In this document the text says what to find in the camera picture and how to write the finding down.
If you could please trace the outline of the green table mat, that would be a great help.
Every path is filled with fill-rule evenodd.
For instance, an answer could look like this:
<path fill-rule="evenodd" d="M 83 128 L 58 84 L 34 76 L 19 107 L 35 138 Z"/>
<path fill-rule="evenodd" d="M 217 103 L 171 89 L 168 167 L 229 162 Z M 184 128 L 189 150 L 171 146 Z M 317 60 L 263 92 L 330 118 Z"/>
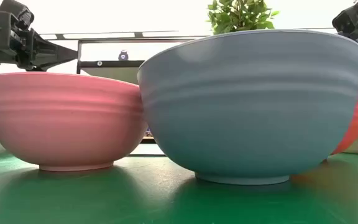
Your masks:
<path fill-rule="evenodd" d="M 0 224 L 358 224 L 358 155 L 275 185 L 196 179 L 166 157 L 43 172 L 0 155 Z"/>

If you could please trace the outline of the pink plastic bowl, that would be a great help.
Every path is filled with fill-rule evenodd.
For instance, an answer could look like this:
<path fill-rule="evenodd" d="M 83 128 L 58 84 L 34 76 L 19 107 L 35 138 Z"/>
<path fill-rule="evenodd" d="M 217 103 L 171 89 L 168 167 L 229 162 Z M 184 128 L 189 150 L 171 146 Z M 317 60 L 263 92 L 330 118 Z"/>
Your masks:
<path fill-rule="evenodd" d="M 88 75 L 0 74 L 0 143 L 48 171 L 111 167 L 141 142 L 139 86 Z"/>

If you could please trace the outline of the dark metal background railing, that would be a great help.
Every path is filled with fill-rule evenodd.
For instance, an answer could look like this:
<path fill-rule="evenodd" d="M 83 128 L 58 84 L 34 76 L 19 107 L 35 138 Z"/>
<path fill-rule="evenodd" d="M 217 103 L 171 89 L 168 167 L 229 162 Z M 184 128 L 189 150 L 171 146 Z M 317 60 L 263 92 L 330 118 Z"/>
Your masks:
<path fill-rule="evenodd" d="M 126 32 L 90 32 L 90 33 L 56 33 L 41 34 L 46 40 L 85 40 L 85 39 L 141 39 L 141 38 L 182 38 L 205 37 L 211 30 L 159 30 L 159 31 L 126 31 Z"/>

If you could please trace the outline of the potted green plant white pot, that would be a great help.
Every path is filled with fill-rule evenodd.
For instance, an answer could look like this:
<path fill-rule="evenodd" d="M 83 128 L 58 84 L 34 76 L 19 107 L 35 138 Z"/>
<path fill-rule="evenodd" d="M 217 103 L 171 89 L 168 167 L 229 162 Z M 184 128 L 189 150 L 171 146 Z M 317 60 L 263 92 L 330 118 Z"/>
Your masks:
<path fill-rule="evenodd" d="M 213 0 L 208 4 L 208 22 L 214 35 L 257 29 L 274 29 L 279 11 L 265 0 Z"/>

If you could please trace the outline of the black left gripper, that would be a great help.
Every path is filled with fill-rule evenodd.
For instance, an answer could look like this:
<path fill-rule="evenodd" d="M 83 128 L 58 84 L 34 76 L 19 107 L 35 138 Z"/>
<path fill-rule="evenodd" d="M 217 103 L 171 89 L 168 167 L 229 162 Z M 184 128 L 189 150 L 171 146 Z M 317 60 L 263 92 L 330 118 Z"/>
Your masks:
<path fill-rule="evenodd" d="M 78 51 L 43 39 L 29 26 L 34 14 L 22 12 L 18 16 L 0 12 L 0 64 L 15 64 L 27 71 L 75 72 Z"/>

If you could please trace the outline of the red plastic bowl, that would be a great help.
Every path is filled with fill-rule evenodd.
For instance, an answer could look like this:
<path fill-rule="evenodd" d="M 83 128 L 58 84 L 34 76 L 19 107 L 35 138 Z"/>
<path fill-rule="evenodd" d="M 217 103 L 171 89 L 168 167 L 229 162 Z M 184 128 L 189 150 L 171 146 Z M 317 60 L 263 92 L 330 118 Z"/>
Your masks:
<path fill-rule="evenodd" d="M 339 154 L 344 152 L 351 144 L 356 141 L 358 138 L 358 100 L 354 108 L 354 114 L 352 116 L 352 120 L 349 124 L 349 127 L 341 140 L 341 142 L 337 145 L 335 150 L 331 153 L 331 155 Z"/>

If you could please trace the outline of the wooden shelf black metal frame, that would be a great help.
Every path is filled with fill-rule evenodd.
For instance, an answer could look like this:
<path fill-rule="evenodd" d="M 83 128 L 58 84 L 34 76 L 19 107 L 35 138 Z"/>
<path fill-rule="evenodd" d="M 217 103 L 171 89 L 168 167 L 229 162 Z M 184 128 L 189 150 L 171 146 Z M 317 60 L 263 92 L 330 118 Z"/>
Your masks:
<path fill-rule="evenodd" d="M 79 40 L 76 72 L 136 84 L 138 68 L 145 60 L 169 47 L 194 39 L 149 37 Z M 118 60 L 122 50 L 127 51 L 128 60 Z"/>

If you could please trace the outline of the blue plastic bowl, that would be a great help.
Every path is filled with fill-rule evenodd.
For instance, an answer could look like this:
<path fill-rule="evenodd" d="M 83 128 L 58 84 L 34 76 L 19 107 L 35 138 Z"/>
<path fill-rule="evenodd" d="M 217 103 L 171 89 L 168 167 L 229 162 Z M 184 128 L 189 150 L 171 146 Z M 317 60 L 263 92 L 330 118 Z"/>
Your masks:
<path fill-rule="evenodd" d="M 311 30 L 212 35 L 146 60 L 147 124 L 199 179 L 276 184 L 316 167 L 343 139 L 358 99 L 358 43 Z"/>

